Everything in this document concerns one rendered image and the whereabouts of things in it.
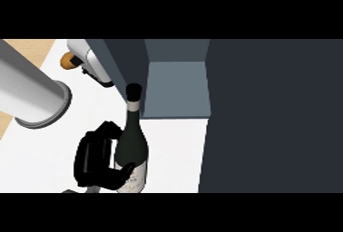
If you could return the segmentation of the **orange round knob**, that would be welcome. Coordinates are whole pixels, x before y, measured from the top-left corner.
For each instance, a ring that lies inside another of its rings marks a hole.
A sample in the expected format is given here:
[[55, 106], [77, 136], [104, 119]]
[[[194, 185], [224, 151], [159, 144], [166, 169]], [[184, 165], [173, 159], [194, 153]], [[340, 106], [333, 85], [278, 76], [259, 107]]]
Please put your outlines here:
[[65, 53], [61, 59], [61, 66], [65, 70], [76, 69], [83, 64], [80, 58], [71, 53]]

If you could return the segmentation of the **dark green wine bottle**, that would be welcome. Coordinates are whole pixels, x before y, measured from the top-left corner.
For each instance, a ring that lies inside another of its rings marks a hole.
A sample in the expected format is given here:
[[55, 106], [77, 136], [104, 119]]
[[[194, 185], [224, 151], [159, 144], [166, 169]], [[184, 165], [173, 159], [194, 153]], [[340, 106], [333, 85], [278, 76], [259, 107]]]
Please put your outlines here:
[[150, 146], [139, 125], [141, 93], [142, 86], [138, 83], [130, 83], [126, 86], [126, 126], [116, 148], [114, 167], [116, 169], [123, 169], [130, 162], [136, 164], [136, 167], [129, 173], [126, 183], [119, 188], [120, 193], [139, 193], [147, 184]]

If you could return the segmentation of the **dark grey open cabinet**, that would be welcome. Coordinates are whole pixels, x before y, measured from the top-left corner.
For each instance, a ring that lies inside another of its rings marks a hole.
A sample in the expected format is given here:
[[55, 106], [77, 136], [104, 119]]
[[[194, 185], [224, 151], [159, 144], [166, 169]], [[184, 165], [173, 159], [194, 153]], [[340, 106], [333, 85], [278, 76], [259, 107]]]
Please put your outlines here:
[[91, 39], [88, 44], [120, 93], [142, 86], [144, 119], [206, 119], [207, 39]]

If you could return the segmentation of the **pale grey cylindrical canister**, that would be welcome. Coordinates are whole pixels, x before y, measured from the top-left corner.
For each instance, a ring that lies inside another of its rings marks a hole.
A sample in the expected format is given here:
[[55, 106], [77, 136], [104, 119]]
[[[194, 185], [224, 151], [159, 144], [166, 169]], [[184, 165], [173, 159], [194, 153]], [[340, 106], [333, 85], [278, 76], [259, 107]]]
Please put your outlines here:
[[73, 93], [0, 39], [0, 111], [28, 129], [51, 126], [64, 116]]

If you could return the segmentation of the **dark grey cabinet door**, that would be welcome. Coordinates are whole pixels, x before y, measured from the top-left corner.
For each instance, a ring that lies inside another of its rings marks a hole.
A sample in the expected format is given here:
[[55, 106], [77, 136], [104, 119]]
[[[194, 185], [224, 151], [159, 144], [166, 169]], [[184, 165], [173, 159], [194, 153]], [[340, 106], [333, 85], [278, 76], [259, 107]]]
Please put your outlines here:
[[200, 191], [343, 192], [343, 40], [215, 40]]

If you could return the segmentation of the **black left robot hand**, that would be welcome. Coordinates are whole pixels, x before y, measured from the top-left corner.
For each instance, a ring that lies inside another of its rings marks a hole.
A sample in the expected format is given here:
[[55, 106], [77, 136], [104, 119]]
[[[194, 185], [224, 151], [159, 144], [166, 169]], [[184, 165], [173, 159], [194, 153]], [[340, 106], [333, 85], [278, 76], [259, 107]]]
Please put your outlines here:
[[74, 161], [74, 178], [80, 187], [117, 190], [126, 183], [136, 164], [130, 162], [123, 169], [110, 167], [113, 141], [122, 134], [122, 127], [113, 121], [104, 121], [80, 139]]

